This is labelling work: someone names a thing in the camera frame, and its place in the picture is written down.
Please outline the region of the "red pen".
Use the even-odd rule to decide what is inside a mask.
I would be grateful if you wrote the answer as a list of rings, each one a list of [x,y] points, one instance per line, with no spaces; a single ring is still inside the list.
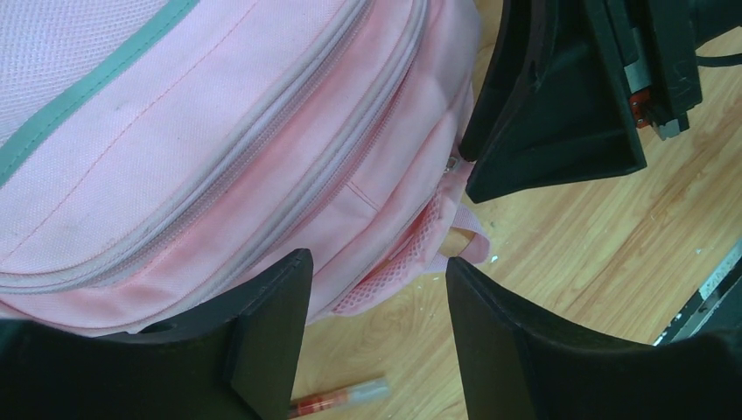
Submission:
[[[288,419],[304,417],[321,411],[351,407],[387,398],[391,387],[386,378],[377,378],[343,388],[308,395],[290,404]]]

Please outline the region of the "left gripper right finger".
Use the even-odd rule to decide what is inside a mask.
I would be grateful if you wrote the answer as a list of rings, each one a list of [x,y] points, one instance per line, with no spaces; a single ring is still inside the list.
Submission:
[[[471,419],[738,419],[741,331],[652,346],[546,310],[454,257],[445,272]]]

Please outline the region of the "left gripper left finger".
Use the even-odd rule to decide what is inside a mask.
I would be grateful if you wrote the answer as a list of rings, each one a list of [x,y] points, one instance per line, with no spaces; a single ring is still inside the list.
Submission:
[[[139,333],[1,324],[4,419],[285,419],[312,284],[297,249]]]

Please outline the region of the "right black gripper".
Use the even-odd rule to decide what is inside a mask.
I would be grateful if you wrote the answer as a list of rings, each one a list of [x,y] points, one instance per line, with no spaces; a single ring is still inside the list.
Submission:
[[[690,126],[701,67],[740,53],[697,49],[741,26],[741,2],[506,1],[483,85],[459,145],[482,203],[530,188],[645,168],[637,128]]]

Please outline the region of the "pink student backpack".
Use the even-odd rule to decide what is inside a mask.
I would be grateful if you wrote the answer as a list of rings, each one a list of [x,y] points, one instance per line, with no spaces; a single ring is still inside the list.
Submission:
[[[4,1],[1,316],[136,333],[313,256],[309,321],[441,271],[471,1]]]

